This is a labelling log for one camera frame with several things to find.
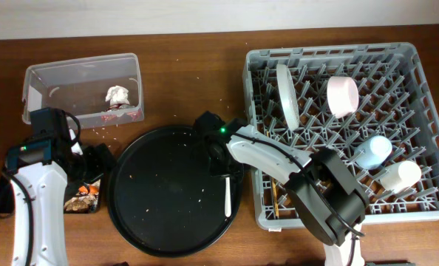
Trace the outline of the orange carrot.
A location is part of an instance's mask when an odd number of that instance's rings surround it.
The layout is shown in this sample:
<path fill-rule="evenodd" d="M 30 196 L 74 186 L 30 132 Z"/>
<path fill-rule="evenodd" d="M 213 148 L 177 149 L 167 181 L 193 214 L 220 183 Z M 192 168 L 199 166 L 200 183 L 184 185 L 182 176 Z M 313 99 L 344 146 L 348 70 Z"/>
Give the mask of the orange carrot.
<path fill-rule="evenodd" d="M 78 189 L 81 195 L 95 195 L 99 193 L 98 187 L 93 185 L 83 185 Z"/>

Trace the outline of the white plastic fork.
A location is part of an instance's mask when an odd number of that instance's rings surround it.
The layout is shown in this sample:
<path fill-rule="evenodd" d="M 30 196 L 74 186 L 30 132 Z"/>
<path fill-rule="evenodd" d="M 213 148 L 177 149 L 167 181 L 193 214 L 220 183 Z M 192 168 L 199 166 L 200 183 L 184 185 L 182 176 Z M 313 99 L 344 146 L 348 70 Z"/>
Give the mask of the white plastic fork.
<path fill-rule="evenodd" d="M 225 206 L 224 212 L 226 217 L 230 217 L 232 213 L 231 207 L 231 179 L 230 177 L 225 178 Z"/>

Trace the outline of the wooden chopstick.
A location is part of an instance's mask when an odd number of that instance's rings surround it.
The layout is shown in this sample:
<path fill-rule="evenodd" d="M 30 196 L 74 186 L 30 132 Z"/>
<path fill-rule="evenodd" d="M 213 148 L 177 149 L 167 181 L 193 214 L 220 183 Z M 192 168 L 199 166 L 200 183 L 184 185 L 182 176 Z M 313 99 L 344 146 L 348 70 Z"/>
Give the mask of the wooden chopstick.
<path fill-rule="evenodd" d="M 272 189 L 272 195 L 273 195 L 274 215 L 278 219 L 279 218 L 279 205 L 278 205 L 278 201 L 277 201 L 276 181 L 274 178 L 271 178 L 271 189 Z"/>

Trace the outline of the red snack wrapper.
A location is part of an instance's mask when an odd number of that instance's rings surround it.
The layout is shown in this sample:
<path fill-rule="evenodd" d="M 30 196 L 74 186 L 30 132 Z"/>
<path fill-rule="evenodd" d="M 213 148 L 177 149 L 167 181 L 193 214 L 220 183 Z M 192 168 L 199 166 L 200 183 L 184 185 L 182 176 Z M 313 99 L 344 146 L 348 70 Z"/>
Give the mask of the red snack wrapper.
<path fill-rule="evenodd" d="M 136 106 L 119 103 L 110 106 L 101 115 L 104 122 L 115 121 L 117 123 L 135 122 L 143 117 L 143 111 Z"/>

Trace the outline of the white tissue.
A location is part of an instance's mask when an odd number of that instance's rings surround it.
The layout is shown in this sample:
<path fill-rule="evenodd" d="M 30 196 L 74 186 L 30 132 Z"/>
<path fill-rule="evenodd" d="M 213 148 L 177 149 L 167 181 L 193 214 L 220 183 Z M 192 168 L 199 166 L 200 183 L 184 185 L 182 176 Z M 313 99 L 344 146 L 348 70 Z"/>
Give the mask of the white tissue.
<path fill-rule="evenodd" d="M 108 89 L 105 97 L 105 101 L 109 102 L 110 106 L 118 104 L 129 105 L 129 90 L 122 86 L 112 86 Z"/>

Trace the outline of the grey plate with food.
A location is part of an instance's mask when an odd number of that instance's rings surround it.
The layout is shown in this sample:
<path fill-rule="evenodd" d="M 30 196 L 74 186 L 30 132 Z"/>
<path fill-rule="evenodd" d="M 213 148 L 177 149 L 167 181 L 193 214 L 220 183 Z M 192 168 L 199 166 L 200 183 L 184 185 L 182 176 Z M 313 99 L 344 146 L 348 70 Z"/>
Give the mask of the grey plate with food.
<path fill-rule="evenodd" d="M 284 64 L 276 66 L 277 87 L 287 127 L 291 131 L 299 128 L 299 106 L 292 75 Z"/>

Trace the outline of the pink shallow bowl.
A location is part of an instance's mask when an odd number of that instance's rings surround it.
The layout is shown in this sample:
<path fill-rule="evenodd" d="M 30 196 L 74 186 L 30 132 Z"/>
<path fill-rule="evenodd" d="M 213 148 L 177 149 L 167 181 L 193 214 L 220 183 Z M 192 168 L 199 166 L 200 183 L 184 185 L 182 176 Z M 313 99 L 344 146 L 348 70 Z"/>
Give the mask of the pink shallow bowl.
<path fill-rule="evenodd" d="M 327 102 L 331 114 L 336 118 L 356 112 L 359 96 L 355 81 L 349 77 L 331 77 L 327 82 Z"/>

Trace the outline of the light blue plastic cup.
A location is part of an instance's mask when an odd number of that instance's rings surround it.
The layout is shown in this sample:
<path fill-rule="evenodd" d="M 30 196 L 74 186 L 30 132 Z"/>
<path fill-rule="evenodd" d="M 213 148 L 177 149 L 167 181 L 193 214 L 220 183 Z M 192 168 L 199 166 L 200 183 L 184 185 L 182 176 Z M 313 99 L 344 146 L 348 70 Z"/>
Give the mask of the light blue plastic cup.
<path fill-rule="evenodd" d="M 392 144 L 384 136 L 376 135 L 365 140 L 355 149 L 355 163 L 366 170 L 379 167 L 392 152 Z"/>

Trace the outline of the cream plastic cup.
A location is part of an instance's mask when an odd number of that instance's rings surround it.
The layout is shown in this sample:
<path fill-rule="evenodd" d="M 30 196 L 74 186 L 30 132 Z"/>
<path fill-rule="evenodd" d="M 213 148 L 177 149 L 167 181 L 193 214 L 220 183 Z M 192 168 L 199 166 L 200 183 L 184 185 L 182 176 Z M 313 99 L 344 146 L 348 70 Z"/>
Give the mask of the cream plastic cup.
<path fill-rule="evenodd" d="M 396 194 L 416 184 L 421 176 L 420 166 L 413 161 L 405 160 L 386 167 L 380 183 L 384 189 Z"/>

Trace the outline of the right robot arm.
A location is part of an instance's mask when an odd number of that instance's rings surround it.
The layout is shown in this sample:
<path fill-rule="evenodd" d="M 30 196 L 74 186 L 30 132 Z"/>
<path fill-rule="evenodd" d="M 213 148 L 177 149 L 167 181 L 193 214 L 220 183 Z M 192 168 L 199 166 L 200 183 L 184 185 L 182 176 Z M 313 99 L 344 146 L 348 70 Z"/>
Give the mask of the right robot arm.
<path fill-rule="evenodd" d="M 256 168 L 282 184 L 303 225 L 324 245 L 326 265 L 364 265 L 361 225 L 370 200 L 337 152 L 313 153 L 272 140 L 245 121 L 206 112 L 194 130 L 212 175 L 241 178 Z"/>

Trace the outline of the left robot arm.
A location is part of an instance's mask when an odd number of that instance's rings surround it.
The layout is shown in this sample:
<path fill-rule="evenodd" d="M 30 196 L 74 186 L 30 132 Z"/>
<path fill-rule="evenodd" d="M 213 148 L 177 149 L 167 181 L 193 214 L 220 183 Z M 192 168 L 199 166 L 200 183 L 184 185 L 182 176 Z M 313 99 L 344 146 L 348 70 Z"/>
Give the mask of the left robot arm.
<path fill-rule="evenodd" d="M 101 180 L 116 165 L 104 143 L 63 155 L 50 144 L 16 146 L 2 171 L 15 203 L 13 265 L 67 265 L 64 214 L 98 211 Z"/>

